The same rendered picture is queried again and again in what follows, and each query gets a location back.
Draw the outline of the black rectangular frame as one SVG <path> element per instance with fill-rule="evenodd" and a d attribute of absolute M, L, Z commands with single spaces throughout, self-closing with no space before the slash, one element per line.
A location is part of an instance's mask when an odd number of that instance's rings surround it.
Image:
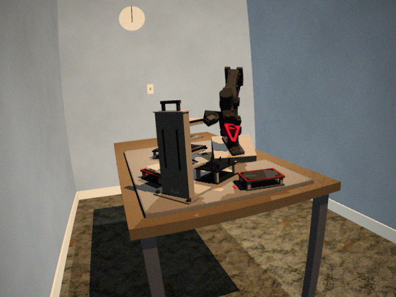
<path fill-rule="evenodd" d="M 158 149 L 152 150 L 153 152 L 153 159 L 159 159 L 158 155 L 156 154 L 156 152 L 158 152 Z"/>

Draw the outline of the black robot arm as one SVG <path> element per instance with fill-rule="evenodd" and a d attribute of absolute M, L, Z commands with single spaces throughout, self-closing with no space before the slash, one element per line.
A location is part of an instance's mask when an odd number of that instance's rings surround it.
<path fill-rule="evenodd" d="M 239 76 L 241 75 L 241 76 Z M 216 124 L 219 121 L 220 129 L 223 124 L 223 120 L 226 114 L 234 112 L 238 116 L 238 106 L 239 106 L 239 91 L 240 86 L 243 86 L 243 68 L 237 67 L 236 69 L 230 69 L 230 67 L 225 67 L 225 87 L 220 91 L 220 109 L 221 111 L 209 111 L 205 110 L 204 119 L 208 127 Z M 231 90 L 232 88 L 232 90 Z M 236 97 L 237 93 L 237 97 Z M 230 112 L 231 111 L 231 112 Z M 242 127 L 240 126 L 236 142 L 231 142 L 227 136 L 223 136 L 222 139 L 233 156 L 242 155 L 245 153 L 242 146 L 239 144 L 239 136 L 241 134 Z"/>

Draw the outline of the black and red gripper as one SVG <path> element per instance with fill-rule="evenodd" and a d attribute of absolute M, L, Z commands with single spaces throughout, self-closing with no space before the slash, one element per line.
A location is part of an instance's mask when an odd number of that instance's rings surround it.
<path fill-rule="evenodd" d="M 230 111 L 231 112 L 231 111 Z M 233 123 L 233 124 L 232 124 Z M 241 125 L 241 117 L 235 115 L 234 112 L 226 114 L 223 120 L 223 124 L 220 130 L 221 136 L 227 136 L 231 142 L 236 142 L 238 132 Z M 234 136 L 234 138 L 232 138 Z"/>

